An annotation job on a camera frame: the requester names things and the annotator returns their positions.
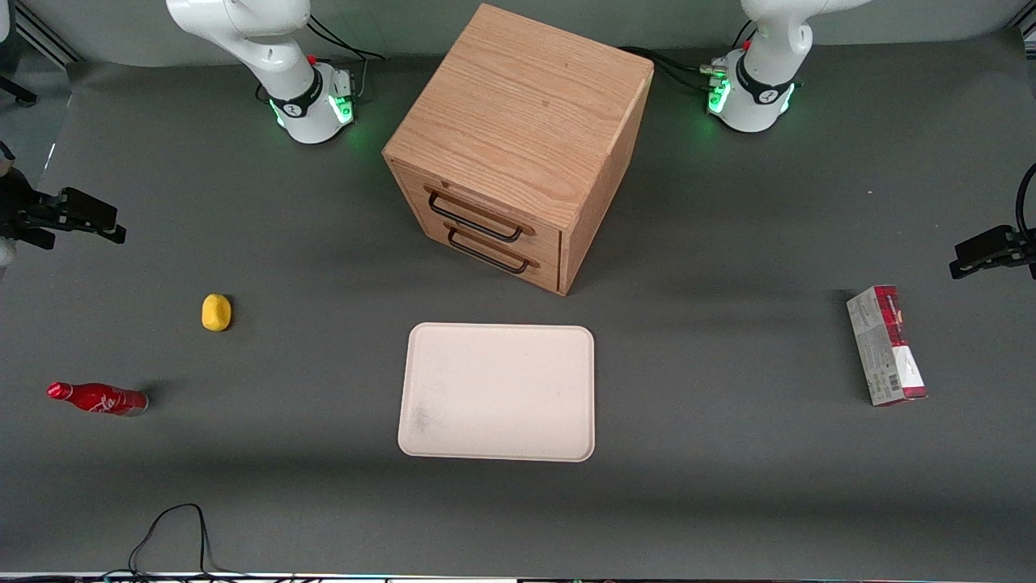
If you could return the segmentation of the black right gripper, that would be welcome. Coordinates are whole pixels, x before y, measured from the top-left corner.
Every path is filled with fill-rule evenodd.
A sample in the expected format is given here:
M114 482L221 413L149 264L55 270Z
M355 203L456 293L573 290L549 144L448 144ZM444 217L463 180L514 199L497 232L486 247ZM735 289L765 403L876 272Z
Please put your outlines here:
M71 187L62 188L58 196L38 192L15 166L7 167L1 177L2 237L52 250L56 240L54 233L38 226L34 228L28 220L54 220L56 211L42 209L55 207L57 203L60 213L58 230L90 233L118 245L125 243L127 231L117 224L116 207Z

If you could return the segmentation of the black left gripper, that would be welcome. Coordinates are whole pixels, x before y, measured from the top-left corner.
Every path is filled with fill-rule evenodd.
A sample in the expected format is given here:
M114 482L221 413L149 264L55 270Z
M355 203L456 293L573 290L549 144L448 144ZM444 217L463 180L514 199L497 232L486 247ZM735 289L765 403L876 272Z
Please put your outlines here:
M955 246L956 259L949 265L953 280L995 268L1026 266L1036 279L1035 229L996 226Z

